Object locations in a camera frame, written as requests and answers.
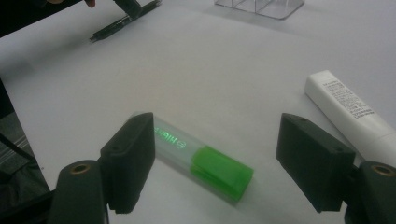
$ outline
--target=white surface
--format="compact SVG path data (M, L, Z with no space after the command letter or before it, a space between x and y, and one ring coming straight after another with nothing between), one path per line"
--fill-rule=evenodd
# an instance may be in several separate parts
M329 69L396 127L396 3L306 1L285 21L214 6L163 5L110 38L112 1L77 4L0 39L0 76L53 189L67 164L97 159L135 111L152 111L255 169L229 204L156 160L136 209L111 223L343 223L317 214L276 160L282 112L345 141L304 94Z

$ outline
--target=lotion tube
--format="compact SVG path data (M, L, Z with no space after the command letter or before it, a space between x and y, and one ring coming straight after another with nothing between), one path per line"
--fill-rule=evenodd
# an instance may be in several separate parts
M396 167L396 131L330 71L311 75L305 93L364 159Z

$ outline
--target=black pen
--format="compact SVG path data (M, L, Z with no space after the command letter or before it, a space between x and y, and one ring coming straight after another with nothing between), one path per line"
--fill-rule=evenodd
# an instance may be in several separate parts
M155 0L152 1L145 6L142 6L142 11L136 18L131 18L130 16L126 15L120 20L117 20L111 24L109 24L107 27L103 28L102 30L94 33L92 37L90 38L91 42L95 42L98 40L106 39L111 35L114 35L117 31L122 29L124 26L127 24L131 23L132 21L135 21L139 19L140 17L143 17L144 15L148 14L150 11L155 9L161 4L161 0Z

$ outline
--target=finger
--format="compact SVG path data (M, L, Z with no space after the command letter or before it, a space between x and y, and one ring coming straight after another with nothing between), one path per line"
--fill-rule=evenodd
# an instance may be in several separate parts
M85 3L88 7L95 7L96 5L95 0L85 0Z

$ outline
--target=transparent tube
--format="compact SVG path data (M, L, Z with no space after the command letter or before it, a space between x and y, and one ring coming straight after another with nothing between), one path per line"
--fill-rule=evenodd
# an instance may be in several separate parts
M253 176L253 169L157 117L154 117L154 132L158 154L232 200L240 200Z

